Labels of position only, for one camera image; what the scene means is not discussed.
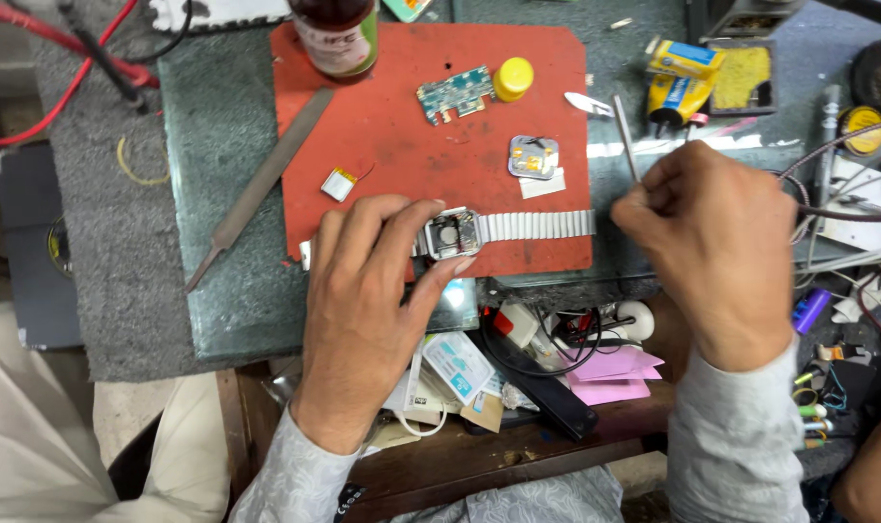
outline sleeve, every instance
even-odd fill
[[[798,339],[761,369],[718,370],[693,349],[669,423],[673,521],[803,523],[791,398]]]
[[[315,445],[286,408],[260,473],[231,511],[231,523],[334,521],[337,496],[359,452],[331,454]]]

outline bottle label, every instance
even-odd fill
[[[377,60],[377,10],[345,31],[325,31],[295,17],[295,30],[311,63],[332,77],[352,77]]]

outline gray patterned shirt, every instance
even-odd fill
[[[669,422],[667,493],[674,521],[803,523],[793,447],[802,422],[790,398],[798,341],[762,369],[727,373],[693,351]],[[270,454],[238,500],[234,523],[334,520],[357,455],[318,447],[283,416]],[[621,487],[607,467],[492,489],[396,523],[621,523]]]

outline man's left hand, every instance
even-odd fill
[[[445,209],[441,200],[367,196],[321,217],[311,241],[304,374],[292,401],[316,445],[352,454],[425,335],[450,280],[472,258],[435,263],[401,303],[415,236]]]

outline man's right hand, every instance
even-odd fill
[[[758,369],[793,338],[795,200],[772,174],[692,141],[611,208],[690,323],[705,361]]]

